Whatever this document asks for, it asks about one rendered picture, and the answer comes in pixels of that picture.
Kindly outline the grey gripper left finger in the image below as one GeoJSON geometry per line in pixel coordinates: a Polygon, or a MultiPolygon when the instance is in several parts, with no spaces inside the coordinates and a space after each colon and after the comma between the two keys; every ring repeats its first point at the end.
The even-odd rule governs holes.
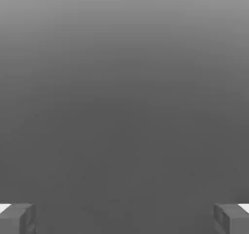
{"type": "Polygon", "coordinates": [[[0,234],[36,234],[36,206],[0,203],[0,234]]]}

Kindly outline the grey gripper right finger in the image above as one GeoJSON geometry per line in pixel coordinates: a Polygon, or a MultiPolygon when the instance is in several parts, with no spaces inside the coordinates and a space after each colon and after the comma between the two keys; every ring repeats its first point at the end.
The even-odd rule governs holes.
{"type": "Polygon", "coordinates": [[[249,234],[249,203],[215,204],[213,218],[217,234],[249,234]]]}

